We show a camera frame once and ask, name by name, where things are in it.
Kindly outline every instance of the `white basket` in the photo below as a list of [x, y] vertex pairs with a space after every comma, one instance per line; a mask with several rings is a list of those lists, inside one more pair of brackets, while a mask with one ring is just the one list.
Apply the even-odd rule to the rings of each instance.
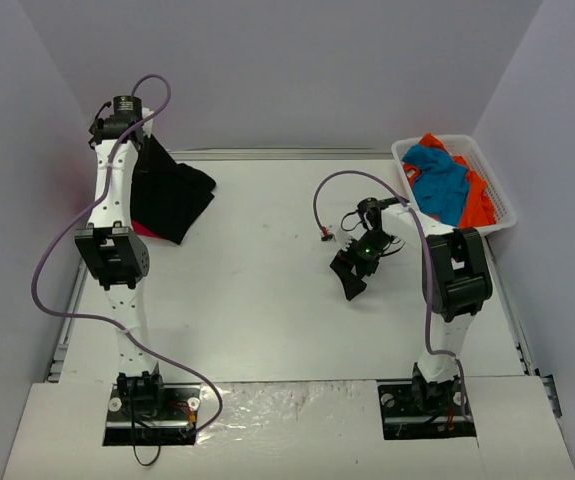
[[[398, 168], [400, 176], [403, 179], [407, 198], [409, 198], [416, 208], [418, 208], [418, 204], [416, 203], [411, 185], [409, 185], [407, 176], [403, 170], [402, 158], [407, 153], [407, 150], [420, 141], [420, 138], [421, 137], [399, 140], [391, 146], [391, 153], [394, 155], [396, 168]], [[511, 207], [509, 200], [507, 200], [507, 195], [505, 195], [500, 183], [498, 183], [496, 175], [494, 175], [476, 141], [468, 135], [437, 135], [436, 138], [443, 142], [443, 145], [445, 145], [445, 148], [451, 155], [461, 155], [465, 157], [465, 160], [467, 160], [472, 170], [478, 173], [478, 175], [487, 182], [485, 192], [494, 204], [496, 224], [486, 227], [476, 227], [480, 234], [487, 235], [491, 232], [515, 225], [516, 213]]]

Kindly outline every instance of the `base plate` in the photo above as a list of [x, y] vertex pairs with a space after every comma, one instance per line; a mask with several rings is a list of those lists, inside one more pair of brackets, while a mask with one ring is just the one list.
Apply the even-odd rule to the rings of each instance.
[[[452, 398], [448, 409], [437, 416], [421, 412], [413, 401], [411, 380], [379, 382], [378, 398], [385, 440], [421, 440], [475, 437], [476, 427], [465, 421]], [[449, 422], [449, 411], [453, 419]]]
[[153, 417], [137, 416], [136, 420], [141, 424], [136, 423], [132, 432], [131, 412], [121, 406], [114, 386], [109, 399], [103, 446], [193, 445], [196, 434], [188, 416], [187, 401], [190, 398], [200, 398], [200, 388], [165, 385], [163, 410]]

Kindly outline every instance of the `gray wall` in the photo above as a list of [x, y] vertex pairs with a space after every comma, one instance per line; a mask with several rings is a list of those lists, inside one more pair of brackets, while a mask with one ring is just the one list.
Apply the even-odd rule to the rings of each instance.
[[165, 75], [177, 149], [471, 133], [541, 0], [21, 3], [86, 113]]
[[575, 464], [575, 2], [545, 0], [474, 136], [518, 211], [493, 248]]
[[[20, 5], [0, 0], [0, 478], [59, 333], [33, 306], [29, 282], [50, 236], [92, 195], [85, 123]], [[69, 242], [42, 282], [49, 304], [66, 304], [76, 266]]]

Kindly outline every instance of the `folded cloth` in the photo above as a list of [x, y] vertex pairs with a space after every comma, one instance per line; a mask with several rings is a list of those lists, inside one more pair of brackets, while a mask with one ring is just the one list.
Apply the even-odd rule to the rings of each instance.
[[180, 245], [189, 227], [213, 200], [215, 187], [209, 175], [177, 164], [152, 135], [132, 176], [134, 230]]
[[[431, 133], [425, 134], [418, 143], [423, 147], [437, 148], [443, 152], [449, 153], [447, 152], [445, 145], [443, 145], [443, 142], [434, 137]], [[496, 211], [494, 209], [494, 204], [491, 203], [491, 200], [485, 193], [487, 182], [480, 178], [480, 175], [469, 167], [469, 164], [464, 157], [454, 155], [452, 156], [452, 159], [458, 165], [462, 165], [467, 168], [465, 178], [469, 182], [467, 203], [465, 204], [463, 214], [458, 222], [458, 227], [467, 228], [494, 225], [496, 223]]]
[[454, 163], [447, 152], [421, 144], [411, 147], [402, 161], [420, 170], [412, 185], [420, 210], [457, 226], [469, 193], [467, 168]]

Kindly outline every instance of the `white table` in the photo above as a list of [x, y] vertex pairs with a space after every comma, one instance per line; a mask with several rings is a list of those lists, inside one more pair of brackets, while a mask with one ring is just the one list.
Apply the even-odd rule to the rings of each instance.
[[[328, 174], [362, 169], [402, 191], [392, 160], [199, 162], [216, 198], [179, 247], [146, 241], [145, 306], [154, 348], [218, 382], [408, 378], [422, 352], [420, 253], [381, 261], [352, 302], [329, 268], [338, 250], [320, 241], [312, 195]], [[358, 176], [330, 181], [324, 222], [388, 193]], [[89, 278], [79, 311], [111, 316]], [[76, 323], [61, 381], [114, 381], [113, 327]], [[468, 376], [522, 375], [498, 291], [472, 324], [462, 352]], [[193, 381], [162, 365], [166, 381]]]
[[[390, 161], [198, 167], [218, 181], [217, 198], [181, 247], [147, 241], [146, 309], [155, 349], [221, 382], [222, 416], [197, 445], [165, 447], [151, 469], [131, 448], [102, 447], [115, 334], [78, 321], [61, 382], [32, 388], [5, 480], [575, 479], [540, 379], [522, 375], [497, 292], [463, 351], [478, 437], [382, 439], [374, 379], [408, 378], [423, 348], [420, 254], [406, 247], [383, 259], [348, 303], [328, 266], [337, 246], [319, 241], [310, 204], [318, 182], [341, 168], [396, 186]], [[386, 194], [366, 179], [335, 179], [321, 214], [337, 223], [372, 195]], [[110, 314], [91, 280], [79, 311]], [[199, 420], [216, 408], [205, 387], [202, 397]]]

